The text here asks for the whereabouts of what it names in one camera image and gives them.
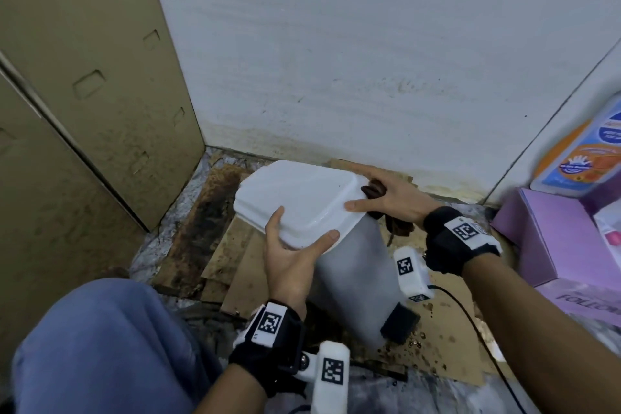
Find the person's left hand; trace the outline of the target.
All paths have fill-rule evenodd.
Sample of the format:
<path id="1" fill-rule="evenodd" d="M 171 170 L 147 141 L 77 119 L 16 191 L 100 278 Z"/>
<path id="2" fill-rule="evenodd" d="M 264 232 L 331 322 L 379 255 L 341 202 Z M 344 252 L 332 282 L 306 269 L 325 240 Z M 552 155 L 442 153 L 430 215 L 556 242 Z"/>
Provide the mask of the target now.
<path id="1" fill-rule="evenodd" d="M 290 249 L 282 254 L 265 254 L 265 274 L 268 293 L 276 300 L 294 310 L 301 320 L 306 319 L 309 295 L 317 260 L 338 241 L 338 230 L 330 230 L 311 245 L 302 249 Z"/>

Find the person's right hand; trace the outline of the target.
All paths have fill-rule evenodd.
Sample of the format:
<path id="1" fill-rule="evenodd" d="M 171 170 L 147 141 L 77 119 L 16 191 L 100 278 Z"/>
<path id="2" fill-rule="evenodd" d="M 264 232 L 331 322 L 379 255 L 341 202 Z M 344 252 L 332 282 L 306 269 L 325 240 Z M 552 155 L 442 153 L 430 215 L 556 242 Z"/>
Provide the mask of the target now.
<path id="1" fill-rule="evenodd" d="M 443 206 L 413 184 L 399 177 L 395 172 L 374 166 L 348 163 L 351 170 L 368 179 L 377 179 L 386 187 L 386 206 L 390 215 L 405 222 L 414 223 L 423 228 L 424 219 L 433 211 Z"/>

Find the white bin lid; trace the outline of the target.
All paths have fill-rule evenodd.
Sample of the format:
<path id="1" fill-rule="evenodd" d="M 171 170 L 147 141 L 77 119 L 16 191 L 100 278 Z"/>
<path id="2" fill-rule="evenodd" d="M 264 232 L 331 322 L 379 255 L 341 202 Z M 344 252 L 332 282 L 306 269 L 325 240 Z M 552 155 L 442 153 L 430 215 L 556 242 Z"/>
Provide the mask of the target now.
<path id="1" fill-rule="evenodd" d="M 363 218 L 344 205 L 365 199 L 361 187 L 367 184 L 366 177 L 348 170 L 277 160 L 241 182 L 234 211 L 264 232 L 271 216 L 283 207 L 279 237 L 288 246 L 307 247 L 330 230 L 339 232 L 339 244 Z"/>

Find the person's left forearm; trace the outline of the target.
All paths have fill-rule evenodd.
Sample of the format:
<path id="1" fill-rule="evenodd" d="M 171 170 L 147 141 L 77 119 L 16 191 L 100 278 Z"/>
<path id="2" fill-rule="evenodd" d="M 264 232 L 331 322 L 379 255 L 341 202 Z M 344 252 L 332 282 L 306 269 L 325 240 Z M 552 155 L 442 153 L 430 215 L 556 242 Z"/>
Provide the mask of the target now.
<path id="1" fill-rule="evenodd" d="M 229 364 L 192 414 L 264 414 L 267 394 L 252 374 Z"/>

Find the person's right forearm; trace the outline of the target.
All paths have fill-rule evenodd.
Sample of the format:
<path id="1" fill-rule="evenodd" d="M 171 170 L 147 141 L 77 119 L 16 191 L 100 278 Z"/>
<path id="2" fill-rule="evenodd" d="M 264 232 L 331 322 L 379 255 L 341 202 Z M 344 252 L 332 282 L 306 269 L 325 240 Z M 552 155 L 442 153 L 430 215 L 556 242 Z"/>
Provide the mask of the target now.
<path id="1" fill-rule="evenodd" d="M 621 414 L 621 357 L 495 254 L 465 263 L 462 277 L 541 414 Z"/>

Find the stained flat cardboard sheets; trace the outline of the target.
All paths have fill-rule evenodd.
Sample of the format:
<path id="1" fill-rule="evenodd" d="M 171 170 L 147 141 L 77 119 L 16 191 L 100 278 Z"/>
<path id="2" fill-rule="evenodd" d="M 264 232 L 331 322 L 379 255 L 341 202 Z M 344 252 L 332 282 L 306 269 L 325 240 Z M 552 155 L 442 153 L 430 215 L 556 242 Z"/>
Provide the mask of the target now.
<path id="1" fill-rule="evenodd" d="M 157 264 L 153 287 L 164 295 L 201 301 L 229 316 L 246 320 L 267 295 L 261 231 L 234 216 L 234 194 L 242 180 L 268 160 L 209 148 L 200 161 L 206 178 L 184 220 L 173 219 L 172 244 Z M 352 364 L 407 380 L 408 369 L 483 385 L 483 374 L 501 371 L 515 379 L 508 364 L 491 357 L 462 310 L 438 292 L 434 300 L 409 303 L 421 320 L 404 344 L 367 349 L 350 336 L 340 320 L 310 306 L 306 349 L 324 340 L 345 344 Z"/>

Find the grey pedal bin body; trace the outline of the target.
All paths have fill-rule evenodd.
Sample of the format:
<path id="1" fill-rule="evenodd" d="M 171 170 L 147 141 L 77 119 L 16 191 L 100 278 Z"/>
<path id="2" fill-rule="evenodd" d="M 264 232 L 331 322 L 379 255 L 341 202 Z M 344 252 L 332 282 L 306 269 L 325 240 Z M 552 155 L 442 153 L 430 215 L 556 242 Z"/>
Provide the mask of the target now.
<path id="1" fill-rule="evenodd" d="M 381 328 L 405 301 L 379 223 L 364 214 L 315 265 L 309 301 L 369 349 L 385 344 Z"/>

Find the black bin pedal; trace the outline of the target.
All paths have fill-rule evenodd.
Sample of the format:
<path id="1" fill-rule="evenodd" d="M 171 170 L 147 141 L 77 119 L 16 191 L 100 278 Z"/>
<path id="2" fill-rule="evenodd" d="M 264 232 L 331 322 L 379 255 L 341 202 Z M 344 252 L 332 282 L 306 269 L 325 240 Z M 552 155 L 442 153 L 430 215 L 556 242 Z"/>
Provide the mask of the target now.
<path id="1" fill-rule="evenodd" d="M 415 330 L 420 315 L 398 303 L 380 329 L 382 337 L 394 344 L 403 345 Z"/>

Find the plain purple box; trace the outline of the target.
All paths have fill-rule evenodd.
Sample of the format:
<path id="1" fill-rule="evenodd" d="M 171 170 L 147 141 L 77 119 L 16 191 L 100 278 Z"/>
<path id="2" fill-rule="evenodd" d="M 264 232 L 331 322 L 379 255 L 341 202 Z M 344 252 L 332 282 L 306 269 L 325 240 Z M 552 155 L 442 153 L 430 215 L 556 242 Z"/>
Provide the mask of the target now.
<path id="1" fill-rule="evenodd" d="M 532 287 L 590 285 L 621 292 L 621 267 L 574 198 L 519 188 L 491 222 L 518 248 L 518 273 Z"/>

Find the person's leg in blue jeans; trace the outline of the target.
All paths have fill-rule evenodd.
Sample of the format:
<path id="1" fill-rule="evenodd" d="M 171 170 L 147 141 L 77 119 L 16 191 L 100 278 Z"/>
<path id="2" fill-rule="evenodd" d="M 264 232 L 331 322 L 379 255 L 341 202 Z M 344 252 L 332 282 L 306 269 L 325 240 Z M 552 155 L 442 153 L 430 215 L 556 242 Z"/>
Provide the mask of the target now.
<path id="1" fill-rule="evenodd" d="M 16 414 L 192 414 L 223 372 L 148 285 L 104 278 L 56 302 L 12 360 Z"/>

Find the white blue orange soap bottle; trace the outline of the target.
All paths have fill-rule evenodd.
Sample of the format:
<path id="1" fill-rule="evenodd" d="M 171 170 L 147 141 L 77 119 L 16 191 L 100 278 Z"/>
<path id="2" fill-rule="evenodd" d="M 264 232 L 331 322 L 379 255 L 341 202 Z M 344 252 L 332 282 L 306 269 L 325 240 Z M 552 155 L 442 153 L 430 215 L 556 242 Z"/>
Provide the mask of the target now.
<path id="1" fill-rule="evenodd" d="M 545 154 L 529 188 L 579 198 L 620 169 L 621 91 Z"/>

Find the purple box with lettering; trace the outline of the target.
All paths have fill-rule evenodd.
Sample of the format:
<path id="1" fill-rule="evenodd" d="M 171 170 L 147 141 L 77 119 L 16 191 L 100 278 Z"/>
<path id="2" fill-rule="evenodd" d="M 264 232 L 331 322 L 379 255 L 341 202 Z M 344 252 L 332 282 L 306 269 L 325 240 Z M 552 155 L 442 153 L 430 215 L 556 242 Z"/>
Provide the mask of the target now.
<path id="1" fill-rule="evenodd" d="M 567 314 L 621 328 L 621 291 L 557 278 L 535 289 Z"/>

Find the white pink packet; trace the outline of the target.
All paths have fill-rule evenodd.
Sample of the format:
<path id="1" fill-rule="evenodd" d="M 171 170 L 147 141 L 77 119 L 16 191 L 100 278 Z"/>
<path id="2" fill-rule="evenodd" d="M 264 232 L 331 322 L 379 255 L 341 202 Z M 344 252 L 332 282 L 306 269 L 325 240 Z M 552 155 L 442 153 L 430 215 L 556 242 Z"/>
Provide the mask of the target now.
<path id="1" fill-rule="evenodd" d="M 594 214 L 594 222 L 611 255 L 621 267 L 621 198 Z"/>

